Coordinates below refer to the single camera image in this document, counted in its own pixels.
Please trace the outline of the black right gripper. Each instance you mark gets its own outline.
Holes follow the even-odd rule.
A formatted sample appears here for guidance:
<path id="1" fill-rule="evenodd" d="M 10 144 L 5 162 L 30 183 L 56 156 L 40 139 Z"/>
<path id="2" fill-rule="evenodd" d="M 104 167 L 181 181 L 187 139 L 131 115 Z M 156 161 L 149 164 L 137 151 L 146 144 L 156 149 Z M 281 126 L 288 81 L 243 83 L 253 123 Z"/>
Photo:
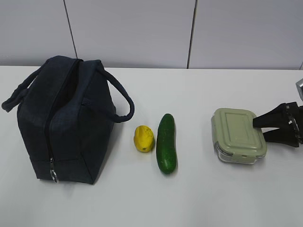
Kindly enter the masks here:
<path id="1" fill-rule="evenodd" d="M 278 128 L 263 133 L 265 141 L 297 148 L 303 143 L 303 106 L 298 106 L 296 102 L 282 103 L 254 118 L 253 127 Z"/>

